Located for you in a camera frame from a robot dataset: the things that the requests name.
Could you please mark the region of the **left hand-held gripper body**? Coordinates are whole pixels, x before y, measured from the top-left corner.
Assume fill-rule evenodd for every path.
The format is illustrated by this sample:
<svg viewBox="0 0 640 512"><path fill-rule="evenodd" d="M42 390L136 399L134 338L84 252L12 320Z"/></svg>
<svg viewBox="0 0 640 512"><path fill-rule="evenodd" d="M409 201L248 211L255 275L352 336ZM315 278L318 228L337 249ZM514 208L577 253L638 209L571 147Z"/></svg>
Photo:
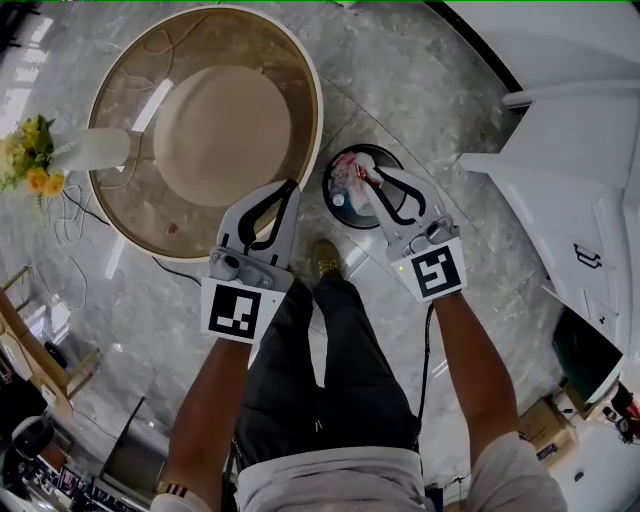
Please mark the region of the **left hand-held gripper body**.
<svg viewBox="0 0 640 512"><path fill-rule="evenodd" d="M222 246L201 281L200 325L204 333L255 345L275 317L293 274Z"/></svg>

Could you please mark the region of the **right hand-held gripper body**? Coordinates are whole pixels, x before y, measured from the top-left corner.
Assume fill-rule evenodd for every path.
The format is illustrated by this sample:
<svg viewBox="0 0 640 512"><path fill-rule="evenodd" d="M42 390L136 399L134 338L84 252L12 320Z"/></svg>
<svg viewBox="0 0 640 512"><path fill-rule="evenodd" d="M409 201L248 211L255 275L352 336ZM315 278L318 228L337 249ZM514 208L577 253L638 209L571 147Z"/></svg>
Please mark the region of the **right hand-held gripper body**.
<svg viewBox="0 0 640 512"><path fill-rule="evenodd" d="M442 298L467 285L459 228L449 214L396 238L386 255L418 302Z"/></svg>

